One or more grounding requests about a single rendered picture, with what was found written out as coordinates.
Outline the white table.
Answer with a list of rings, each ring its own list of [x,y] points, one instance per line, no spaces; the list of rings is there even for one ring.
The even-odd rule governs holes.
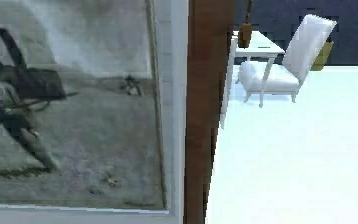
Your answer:
[[[224,81],[223,95],[222,95],[222,104],[220,112],[219,124],[221,128],[225,126],[225,119],[227,115],[228,102],[230,89],[232,86],[232,75],[233,75],[233,66],[234,60],[236,57],[243,57],[247,60],[250,60],[252,57],[276,59],[279,54],[284,54],[285,51],[279,47],[277,44],[272,42],[260,31],[253,31],[251,36],[251,41],[247,48],[241,48],[238,46],[238,32],[234,31],[231,44],[230,52],[228,55],[227,62],[227,71]]]

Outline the white framed grey picture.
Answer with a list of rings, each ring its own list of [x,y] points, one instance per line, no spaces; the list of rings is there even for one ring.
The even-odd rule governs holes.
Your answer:
[[[184,224],[189,0],[0,0],[0,224]]]

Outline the brown vase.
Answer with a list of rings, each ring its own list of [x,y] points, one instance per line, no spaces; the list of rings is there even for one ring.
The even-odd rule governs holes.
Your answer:
[[[238,46],[240,48],[248,48],[252,34],[252,24],[250,22],[250,14],[252,8],[252,0],[248,0],[245,21],[239,26]]]

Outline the brown wooden door frame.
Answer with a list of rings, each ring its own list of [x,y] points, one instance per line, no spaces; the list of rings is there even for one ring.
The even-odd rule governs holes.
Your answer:
[[[237,0],[190,0],[183,224],[205,224]]]

